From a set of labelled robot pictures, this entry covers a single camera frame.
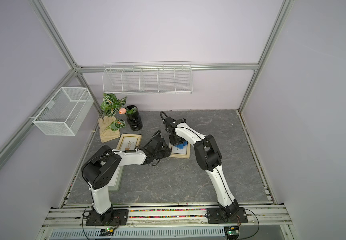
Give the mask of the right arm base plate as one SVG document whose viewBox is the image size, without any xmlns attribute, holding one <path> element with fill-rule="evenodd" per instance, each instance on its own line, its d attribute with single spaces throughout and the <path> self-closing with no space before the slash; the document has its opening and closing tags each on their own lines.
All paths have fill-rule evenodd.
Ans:
<svg viewBox="0 0 346 240">
<path fill-rule="evenodd" d="M 205 217 L 209 224 L 245 224 L 248 217 L 245 208 L 226 210 L 223 208 L 207 208 Z"/>
</svg>

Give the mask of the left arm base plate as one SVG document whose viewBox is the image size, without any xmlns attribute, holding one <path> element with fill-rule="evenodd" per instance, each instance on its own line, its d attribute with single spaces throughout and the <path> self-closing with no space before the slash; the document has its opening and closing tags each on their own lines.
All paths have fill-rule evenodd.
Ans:
<svg viewBox="0 0 346 240">
<path fill-rule="evenodd" d="M 100 215 L 95 210 L 83 213 L 86 226 L 124 226 L 127 224 L 129 210 L 109 209 Z"/>
</svg>

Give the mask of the blue microfiber cloth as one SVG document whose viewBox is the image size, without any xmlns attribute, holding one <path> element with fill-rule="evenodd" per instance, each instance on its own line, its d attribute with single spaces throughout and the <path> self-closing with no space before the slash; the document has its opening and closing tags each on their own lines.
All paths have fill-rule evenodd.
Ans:
<svg viewBox="0 0 346 240">
<path fill-rule="evenodd" d="M 177 149 L 183 150 L 183 149 L 185 149 L 187 147 L 187 145 L 188 145 L 188 142 L 184 141 L 181 144 L 174 145 L 174 147 L 177 148 Z"/>
</svg>

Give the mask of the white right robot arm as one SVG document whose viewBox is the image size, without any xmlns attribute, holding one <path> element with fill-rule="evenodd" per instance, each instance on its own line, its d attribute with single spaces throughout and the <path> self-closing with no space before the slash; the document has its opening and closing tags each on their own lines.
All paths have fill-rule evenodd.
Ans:
<svg viewBox="0 0 346 240">
<path fill-rule="evenodd" d="M 222 154 L 212 135 L 203 135 L 188 126 L 185 119 L 175 120 L 166 116 L 162 119 L 172 146 L 187 142 L 195 150 L 199 167 L 204 170 L 216 191 L 220 215 L 225 220 L 238 215 L 240 206 L 232 194 L 222 168 Z"/>
</svg>

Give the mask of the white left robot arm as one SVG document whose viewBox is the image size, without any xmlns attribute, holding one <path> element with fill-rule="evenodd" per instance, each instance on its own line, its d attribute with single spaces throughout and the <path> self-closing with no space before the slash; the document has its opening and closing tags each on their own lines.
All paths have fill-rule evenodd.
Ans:
<svg viewBox="0 0 346 240">
<path fill-rule="evenodd" d="M 119 167 L 129 165 L 152 165 L 154 161 L 167 158 L 172 150 L 164 137 L 152 137 L 143 148 L 115 150 L 101 147 L 82 166 L 82 177 L 88 184 L 93 200 L 93 209 L 99 215 L 107 215 L 112 207 L 108 184 Z"/>
</svg>

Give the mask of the gold frame with deer print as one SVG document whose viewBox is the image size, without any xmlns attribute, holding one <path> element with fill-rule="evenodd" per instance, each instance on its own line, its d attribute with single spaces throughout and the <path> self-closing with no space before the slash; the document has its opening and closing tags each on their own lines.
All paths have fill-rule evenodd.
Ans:
<svg viewBox="0 0 346 240">
<path fill-rule="evenodd" d="M 171 144 L 169 144 L 170 149 L 172 150 L 170 157 L 180 158 L 180 159 L 189 159 L 190 158 L 190 145 L 183 150 L 177 149 Z"/>
</svg>

